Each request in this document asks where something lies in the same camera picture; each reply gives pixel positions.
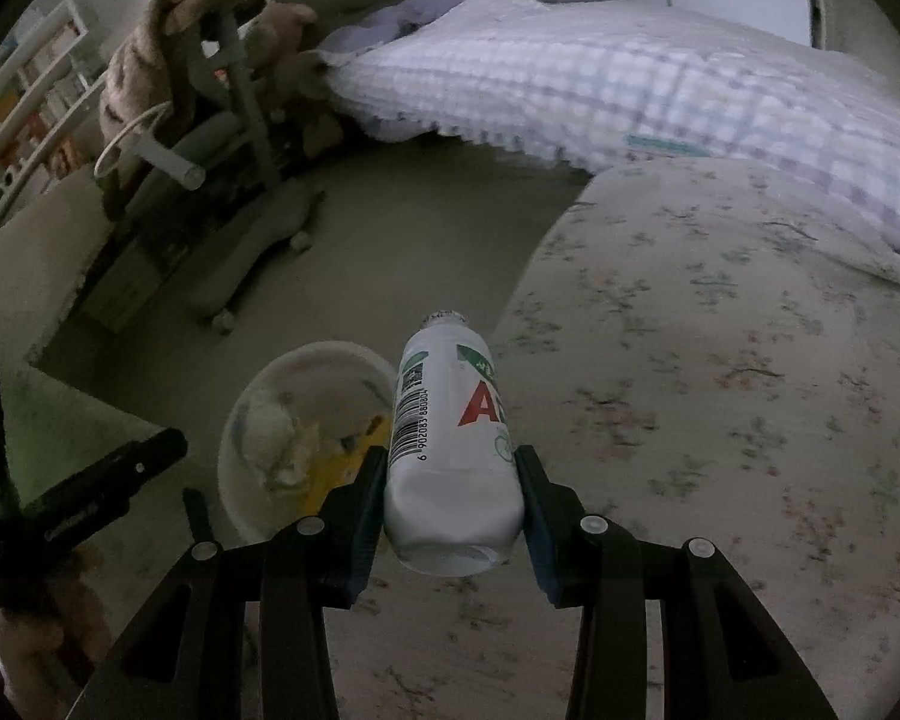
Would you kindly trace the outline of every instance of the plaid blanket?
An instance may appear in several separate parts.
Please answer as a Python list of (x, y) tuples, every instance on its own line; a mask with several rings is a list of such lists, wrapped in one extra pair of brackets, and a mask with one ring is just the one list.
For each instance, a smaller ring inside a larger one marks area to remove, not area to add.
[(850, 57), (636, 2), (466, 0), (329, 82), (388, 140), (437, 130), (594, 173), (639, 151), (754, 159), (900, 251), (900, 107)]

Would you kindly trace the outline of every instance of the brown plush toy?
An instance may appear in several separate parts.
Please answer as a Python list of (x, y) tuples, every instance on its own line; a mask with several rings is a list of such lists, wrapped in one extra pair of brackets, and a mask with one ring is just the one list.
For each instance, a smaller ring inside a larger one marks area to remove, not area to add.
[(313, 159), (343, 139), (343, 129), (325, 100), (324, 64), (311, 52), (299, 52), (303, 29), (317, 20), (312, 7), (271, 1), (254, 20), (244, 41), (247, 64), (266, 85), (257, 95), (265, 116), (300, 128), (303, 151)]

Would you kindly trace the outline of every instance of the silver bolt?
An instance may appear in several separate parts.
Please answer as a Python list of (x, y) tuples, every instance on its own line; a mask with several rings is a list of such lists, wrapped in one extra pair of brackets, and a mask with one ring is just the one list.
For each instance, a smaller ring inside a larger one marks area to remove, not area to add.
[(691, 554), (697, 557), (713, 557), (717, 551), (717, 548), (705, 538), (691, 538), (687, 546), (690, 547)]
[(296, 524), (300, 536), (317, 536), (323, 530), (323, 520), (319, 517), (304, 517)]
[(190, 550), (190, 557), (194, 560), (210, 560), (217, 552), (217, 546), (213, 541), (201, 541), (194, 544), (194, 548)]
[(606, 533), (607, 529), (610, 528), (610, 524), (600, 517), (599, 514), (588, 514), (581, 519), (580, 527), (586, 533)]

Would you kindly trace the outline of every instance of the bottle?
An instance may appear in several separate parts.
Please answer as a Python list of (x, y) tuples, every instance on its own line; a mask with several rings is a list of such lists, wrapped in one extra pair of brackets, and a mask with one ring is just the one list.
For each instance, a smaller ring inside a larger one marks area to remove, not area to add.
[(406, 567), (471, 576), (506, 560), (523, 493), (484, 340), (452, 311), (431, 314), (403, 351), (384, 527)]

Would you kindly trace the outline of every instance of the barcode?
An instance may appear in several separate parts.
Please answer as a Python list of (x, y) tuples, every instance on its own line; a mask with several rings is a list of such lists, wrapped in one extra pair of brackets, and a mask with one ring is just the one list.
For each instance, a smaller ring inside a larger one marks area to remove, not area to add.
[(427, 403), (427, 391), (423, 387), (408, 392), (400, 399), (394, 415), (394, 436), (389, 455), (391, 463), (427, 448)]
[(403, 374), (403, 392), (408, 391), (411, 386), (423, 384), (423, 362), (414, 365), (410, 370)]

